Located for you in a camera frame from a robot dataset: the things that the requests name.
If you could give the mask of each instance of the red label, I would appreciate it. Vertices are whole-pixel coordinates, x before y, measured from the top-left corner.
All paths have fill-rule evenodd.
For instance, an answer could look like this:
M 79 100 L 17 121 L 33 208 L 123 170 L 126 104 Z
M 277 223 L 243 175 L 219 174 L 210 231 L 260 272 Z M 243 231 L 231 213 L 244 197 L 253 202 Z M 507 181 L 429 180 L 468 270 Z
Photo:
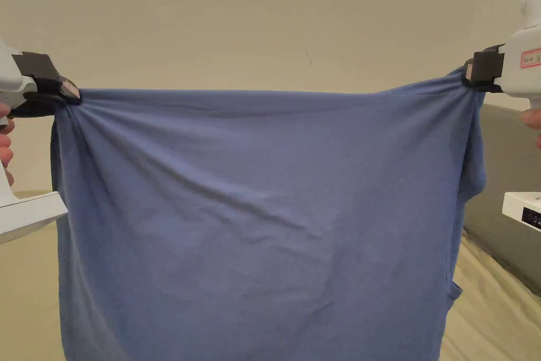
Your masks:
M 520 58 L 521 68 L 533 68 L 541 66 L 541 48 L 526 51 Z

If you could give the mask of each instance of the bed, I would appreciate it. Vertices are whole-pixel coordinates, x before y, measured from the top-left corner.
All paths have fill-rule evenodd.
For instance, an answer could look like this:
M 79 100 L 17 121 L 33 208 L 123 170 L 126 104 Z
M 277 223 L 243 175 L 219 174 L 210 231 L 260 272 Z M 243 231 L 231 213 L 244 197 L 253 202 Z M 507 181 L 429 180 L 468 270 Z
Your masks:
M 442 361 L 541 359 L 541 233 L 501 215 L 505 190 L 535 190 L 534 134 L 516 112 L 482 110 L 486 191 L 467 209 L 455 281 L 464 293 L 447 318 Z M 0 359 L 62 361 L 56 232 L 0 245 Z

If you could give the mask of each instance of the white wall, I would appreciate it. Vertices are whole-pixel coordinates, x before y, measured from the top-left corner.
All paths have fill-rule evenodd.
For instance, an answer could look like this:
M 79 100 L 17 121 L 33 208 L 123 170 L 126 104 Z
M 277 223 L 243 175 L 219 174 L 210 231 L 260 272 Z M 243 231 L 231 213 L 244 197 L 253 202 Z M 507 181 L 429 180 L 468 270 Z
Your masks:
M 81 87 L 368 92 L 473 48 L 465 0 L 0 0 L 0 35 Z M 48 120 L 19 120 L 16 189 L 49 186 Z

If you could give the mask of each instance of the human hand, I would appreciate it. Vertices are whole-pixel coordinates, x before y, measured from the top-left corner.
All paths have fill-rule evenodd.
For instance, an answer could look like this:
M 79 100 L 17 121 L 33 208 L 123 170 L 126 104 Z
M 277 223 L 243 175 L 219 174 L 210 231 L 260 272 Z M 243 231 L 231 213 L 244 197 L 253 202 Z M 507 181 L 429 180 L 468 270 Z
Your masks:
M 522 113 L 520 119 L 529 128 L 541 130 L 541 109 L 526 110 Z M 537 138 L 536 145 L 541 150 L 541 135 Z
M 7 116 L 10 111 L 12 110 L 9 106 L 0 103 L 0 118 Z M 7 127 L 0 132 L 0 161 L 4 167 L 7 182 L 9 182 L 10 185 L 13 185 L 13 175 L 11 175 L 7 170 L 7 164 L 9 164 L 9 161 L 13 158 L 13 151 L 9 149 L 9 147 L 12 145 L 12 140 L 10 140 L 7 135 L 13 131 L 15 128 L 15 123 L 12 119 L 9 119 L 8 121 L 9 124 Z

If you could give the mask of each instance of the t-shirt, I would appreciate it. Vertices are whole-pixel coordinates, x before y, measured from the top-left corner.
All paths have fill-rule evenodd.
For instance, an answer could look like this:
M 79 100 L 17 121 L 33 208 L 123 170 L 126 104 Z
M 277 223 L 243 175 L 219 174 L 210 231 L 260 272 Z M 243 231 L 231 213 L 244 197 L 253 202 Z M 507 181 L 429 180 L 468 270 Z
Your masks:
M 460 71 L 375 94 L 84 89 L 55 116 L 68 361 L 435 361 L 484 185 Z

